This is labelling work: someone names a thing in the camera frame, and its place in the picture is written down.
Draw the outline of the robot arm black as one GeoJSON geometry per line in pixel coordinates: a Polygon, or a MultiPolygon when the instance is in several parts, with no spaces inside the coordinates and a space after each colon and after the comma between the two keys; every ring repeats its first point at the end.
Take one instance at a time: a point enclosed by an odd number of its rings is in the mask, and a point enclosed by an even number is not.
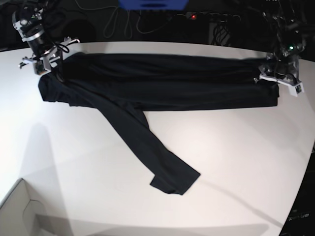
{"type": "Polygon", "coordinates": [[[78,38],[65,37],[63,41],[52,39],[44,26],[44,13],[47,4],[26,0],[22,8],[12,15],[12,24],[23,42],[32,50],[31,57],[23,57],[18,67],[32,65],[36,75],[53,73],[61,76],[63,73],[63,54],[70,52],[68,46],[80,43],[78,38]]]}
{"type": "Polygon", "coordinates": [[[262,15],[275,30],[276,39],[274,51],[266,55],[266,63],[259,67],[260,75],[256,81],[285,85],[289,93],[297,97],[304,92],[299,79],[299,54],[306,47],[302,23],[289,0],[263,0],[262,15]]]}

